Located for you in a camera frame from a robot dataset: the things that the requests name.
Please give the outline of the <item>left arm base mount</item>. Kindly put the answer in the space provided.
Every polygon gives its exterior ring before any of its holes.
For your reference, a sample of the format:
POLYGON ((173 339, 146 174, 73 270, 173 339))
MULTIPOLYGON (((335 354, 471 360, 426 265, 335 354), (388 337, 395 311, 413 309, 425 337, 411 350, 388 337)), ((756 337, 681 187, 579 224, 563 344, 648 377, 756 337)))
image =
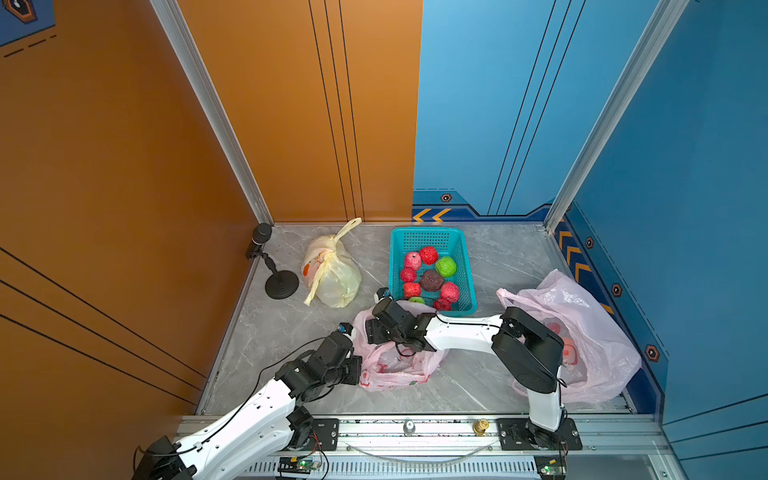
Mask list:
POLYGON ((305 423, 293 433, 287 446, 288 450, 309 451, 321 448, 323 451, 335 451, 339 440, 338 418, 315 418, 311 424, 305 423))

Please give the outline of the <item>yellow knotted plastic bag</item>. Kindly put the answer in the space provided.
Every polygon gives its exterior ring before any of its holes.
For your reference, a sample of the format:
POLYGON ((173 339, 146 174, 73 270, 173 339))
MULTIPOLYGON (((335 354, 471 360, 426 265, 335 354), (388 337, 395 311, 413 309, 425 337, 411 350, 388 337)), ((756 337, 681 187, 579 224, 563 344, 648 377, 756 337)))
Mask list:
POLYGON ((361 223, 360 217, 355 218, 335 235, 320 236, 310 242, 302 262, 302 278, 308 290, 305 305, 318 299, 330 308, 341 309, 354 300, 362 276, 342 238, 361 223))

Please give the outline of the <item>pink plastic bag with hearts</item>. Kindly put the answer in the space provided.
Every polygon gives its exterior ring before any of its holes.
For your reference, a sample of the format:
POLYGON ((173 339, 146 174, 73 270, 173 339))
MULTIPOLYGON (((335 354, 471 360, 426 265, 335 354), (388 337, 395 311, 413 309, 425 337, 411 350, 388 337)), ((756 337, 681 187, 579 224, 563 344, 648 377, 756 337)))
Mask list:
POLYGON ((563 402, 597 404, 617 397, 640 370, 633 343, 603 306, 576 281, 553 270, 538 287, 496 290, 504 307, 519 307, 539 322, 557 320, 573 340, 585 379, 570 381, 563 402))

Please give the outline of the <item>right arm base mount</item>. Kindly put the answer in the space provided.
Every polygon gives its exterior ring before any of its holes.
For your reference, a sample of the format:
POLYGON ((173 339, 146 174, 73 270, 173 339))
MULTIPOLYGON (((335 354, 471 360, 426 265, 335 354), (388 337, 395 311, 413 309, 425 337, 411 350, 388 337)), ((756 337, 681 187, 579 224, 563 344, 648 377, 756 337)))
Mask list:
POLYGON ((496 421, 503 451, 580 451, 583 443, 575 421, 564 418, 559 428, 548 431, 528 418, 500 418, 496 421))

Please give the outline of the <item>brass knob on rail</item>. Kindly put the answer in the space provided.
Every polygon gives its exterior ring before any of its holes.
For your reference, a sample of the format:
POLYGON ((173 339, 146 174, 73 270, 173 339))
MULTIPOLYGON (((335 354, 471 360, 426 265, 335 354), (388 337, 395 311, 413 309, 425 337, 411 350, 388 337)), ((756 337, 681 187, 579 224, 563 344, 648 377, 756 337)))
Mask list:
POLYGON ((476 420, 473 423, 473 432, 478 437, 485 436, 489 426, 490 423, 487 419, 476 420))

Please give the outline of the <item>teal plastic basket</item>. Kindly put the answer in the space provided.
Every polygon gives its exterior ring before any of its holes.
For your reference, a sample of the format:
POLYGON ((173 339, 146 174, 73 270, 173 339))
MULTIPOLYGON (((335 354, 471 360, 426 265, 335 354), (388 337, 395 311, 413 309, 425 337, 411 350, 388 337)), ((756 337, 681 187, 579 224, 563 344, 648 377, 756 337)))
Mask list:
POLYGON ((464 233, 401 227, 390 235, 389 290, 396 300, 445 307, 469 316, 478 308, 464 233))

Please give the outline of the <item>green circuit board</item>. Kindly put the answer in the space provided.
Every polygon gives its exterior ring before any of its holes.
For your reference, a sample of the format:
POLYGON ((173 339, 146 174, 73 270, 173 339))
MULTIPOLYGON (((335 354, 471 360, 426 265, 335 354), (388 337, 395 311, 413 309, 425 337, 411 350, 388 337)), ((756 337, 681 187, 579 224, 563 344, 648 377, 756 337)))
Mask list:
POLYGON ((280 457, 277 464, 279 477, 309 476, 316 471, 322 463, 317 463, 314 456, 280 457))
POLYGON ((555 457, 534 457, 536 472, 541 480, 565 480, 567 463, 555 457))

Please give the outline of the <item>orange-red ball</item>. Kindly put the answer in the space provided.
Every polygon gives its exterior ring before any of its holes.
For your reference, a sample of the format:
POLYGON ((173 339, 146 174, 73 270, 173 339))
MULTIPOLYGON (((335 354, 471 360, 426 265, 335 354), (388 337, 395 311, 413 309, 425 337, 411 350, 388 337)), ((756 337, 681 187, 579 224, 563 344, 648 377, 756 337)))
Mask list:
POLYGON ((405 299, 421 296, 421 285, 417 282, 406 282, 403 285, 403 294, 405 299))

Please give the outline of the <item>dark maroon ball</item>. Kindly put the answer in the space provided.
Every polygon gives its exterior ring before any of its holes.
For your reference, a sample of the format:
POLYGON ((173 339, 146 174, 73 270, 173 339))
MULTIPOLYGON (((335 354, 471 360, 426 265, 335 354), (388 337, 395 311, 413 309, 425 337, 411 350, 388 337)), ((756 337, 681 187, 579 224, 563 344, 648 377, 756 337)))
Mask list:
POLYGON ((421 289, 426 292, 438 292, 444 283, 445 278, 434 269, 424 271, 420 279, 421 289))

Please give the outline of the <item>black desktop microphone stand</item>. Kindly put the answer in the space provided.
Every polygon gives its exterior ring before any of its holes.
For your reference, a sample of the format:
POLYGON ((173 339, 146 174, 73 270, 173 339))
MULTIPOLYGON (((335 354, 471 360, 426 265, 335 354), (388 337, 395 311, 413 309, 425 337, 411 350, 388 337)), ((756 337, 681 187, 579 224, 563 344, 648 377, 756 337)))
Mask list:
POLYGON ((266 243, 271 239, 273 227, 269 223, 259 223, 252 231, 251 243, 247 247, 247 260, 261 259, 270 272, 265 281, 265 293, 275 300, 291 297, 299 287, 298 276, 290 270, 279 270, 275 261, 265 251, 266 243))

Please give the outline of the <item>pink knotted plastic bag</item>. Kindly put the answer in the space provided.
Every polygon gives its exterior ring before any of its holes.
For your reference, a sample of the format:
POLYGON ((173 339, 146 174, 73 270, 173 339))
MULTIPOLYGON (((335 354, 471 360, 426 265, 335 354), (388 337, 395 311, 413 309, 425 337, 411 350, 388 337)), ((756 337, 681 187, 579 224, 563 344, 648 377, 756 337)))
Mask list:
POLYGON ((426 383, 438 370, 447 352, 413 352, 389 341, 369 344, 367 320, 374 320, 372 308, 357 314, 353 325, 354 355, 362 358, 359 385, 367 391, 387 391, 426 383))

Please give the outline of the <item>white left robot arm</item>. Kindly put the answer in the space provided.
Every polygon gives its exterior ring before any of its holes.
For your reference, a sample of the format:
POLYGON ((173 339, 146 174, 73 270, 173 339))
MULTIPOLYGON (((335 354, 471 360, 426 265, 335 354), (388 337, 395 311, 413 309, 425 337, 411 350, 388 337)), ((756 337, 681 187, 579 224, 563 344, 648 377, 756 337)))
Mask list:
POLYGON ((310 349, 284 363, 275 376, 234 410, 177 442, 162 437, 139 449, 135 479, 234 479, 259 458, 310 434, 304 407, 339 384, 355 385, 362 359, 354 354, 354 328, 340 324, 310 349))

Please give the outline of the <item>silver knob on rail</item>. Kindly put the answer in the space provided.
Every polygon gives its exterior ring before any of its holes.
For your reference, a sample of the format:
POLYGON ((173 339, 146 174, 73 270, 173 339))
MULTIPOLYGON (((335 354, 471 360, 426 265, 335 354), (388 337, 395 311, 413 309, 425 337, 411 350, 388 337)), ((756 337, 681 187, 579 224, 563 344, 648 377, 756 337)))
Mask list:
POLYGON ((415 434, 416 425, 412 420, 404 421, 402 427, 405 436, 412 436, 415 434))

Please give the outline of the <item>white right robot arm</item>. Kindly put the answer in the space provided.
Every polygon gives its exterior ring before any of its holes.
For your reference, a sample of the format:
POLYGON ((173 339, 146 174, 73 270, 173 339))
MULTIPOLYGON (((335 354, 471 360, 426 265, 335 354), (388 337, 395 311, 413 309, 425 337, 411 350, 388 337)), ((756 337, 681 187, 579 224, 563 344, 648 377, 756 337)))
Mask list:
POLYGON ((529 429, 554 433, 565 418, 560 369, 564 340, 518 307, 485 318, 415 314, 385 299, 364 321, 369 344, 392 342, 412 353, 465 350, 495 355, 526 391, 529 429))

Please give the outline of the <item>right green circuit board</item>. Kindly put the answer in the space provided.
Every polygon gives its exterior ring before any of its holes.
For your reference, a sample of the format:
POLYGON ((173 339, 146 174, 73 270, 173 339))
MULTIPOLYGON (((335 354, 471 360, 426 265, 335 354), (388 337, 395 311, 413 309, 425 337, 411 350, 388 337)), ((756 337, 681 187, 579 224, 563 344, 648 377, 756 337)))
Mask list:
POLYGON ((567 463, 555 457, 534 457, 536 472, 541 480, 565 480, 567 463))

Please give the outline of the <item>left green circuit board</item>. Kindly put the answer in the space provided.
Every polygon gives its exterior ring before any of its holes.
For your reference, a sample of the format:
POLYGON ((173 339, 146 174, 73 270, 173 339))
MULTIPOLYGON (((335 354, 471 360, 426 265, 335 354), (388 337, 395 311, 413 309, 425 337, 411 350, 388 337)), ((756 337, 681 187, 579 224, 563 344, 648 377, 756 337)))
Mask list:
POLYGON ((316 471, 322 463, 317 463, 314 456, 280 457, 277 464, 279 477, 309 476, 316 471))

